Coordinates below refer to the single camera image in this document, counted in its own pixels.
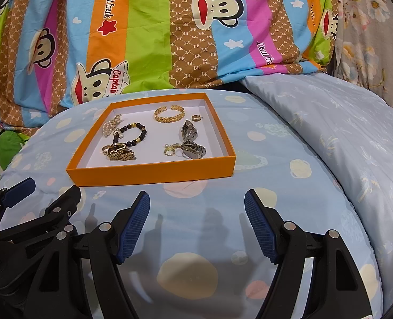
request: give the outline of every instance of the white star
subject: white star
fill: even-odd
[[[322,60],[325,57],[324,54],[322,54],[321,51],[315,51],[315,58],[316,60]]]
[[[291,1],[291,4],[293,5],[294,8],[296,7],[303,8],[304,2],[300,0],[295,0],[295,1]]]
[[[35,119],[36,117],[41,117],[41,112],[38,110],[30,110],[31,118]]]
[[[243,41],[240,40],[238,42],[234,41],[233,39],[229,39],[229,42],[223,43],[225,46],[227,46],[229,49],[234,49],[236,47],[244,48]]]

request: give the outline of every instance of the metal screw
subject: metal screw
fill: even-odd
[[[296,225],[293,222],[285,222],[284,228],[286,230],[294,230],[296,228]]]
[[[58,234],[56,234],[56,238],[58,240],[63,240],[64,238],[66,238],[66,232],[65,231],[58,232]]]
[[[338,231],[336,230],[328,231],[328,235],[331,236],[332,238],[338,238],[340,236],[340,234],[338,234]]]
[[[109,229],[111,229],[111,225],[109,223],[102,223],[99,226],[100,231],[108,231]]]

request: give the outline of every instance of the gold ring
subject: gold ring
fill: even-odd
[[[201,121],[201,119],[202,119],[202,117],[200,115],[193,115],[191,117],[191,120],[195,121],[195,122]]]
[[[162,123],[170,123],[170,122],[179,121],[179,120],[183,119],[183,117],[185,116],[185,109],[184,109],[184,107],[181,107],[180,105],[172,105],[172,110],[180,111],[179,115],[172,116],[172,117],[160,117],[160,116],[158,116],[163,111],[166,111],[166,110],[167,110],[167,106],[166,105],[161,107],[161,108],[158,108],[157,110],[155,110],[155,112],[153,113],[153,116],[154,116],[155,120],[157,120],[158,122],[162,122]]]

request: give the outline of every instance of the pink spot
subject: pink spot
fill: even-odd
[[[55,183],[56,179],[54,177],[51,177],[49,180],[47,180],[47,185],[51,186]]]
[[[251,282],[245,289],[245,294],[249,299],[261,300],[264,299],[269,291],[269,286],[263,281]]]

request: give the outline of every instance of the blue textured pad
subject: blue textured pad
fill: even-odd
[[[137,239],[148,217],[149,207],[149,195],[145,193],[139,200],[119,238],[119,248],[116,257],[121,264],[133,253]]]
[[[2,199],[2,203],[5,208],[12,208],[21,200],[34,193],[35,189],[36,183],[31,177],[29,177],[8,189]]]
[[[268,257],[272,263],[276,264],[278,253],[276,251],[275,234],[250,192],[245,194],[244,206],[263,255]]]

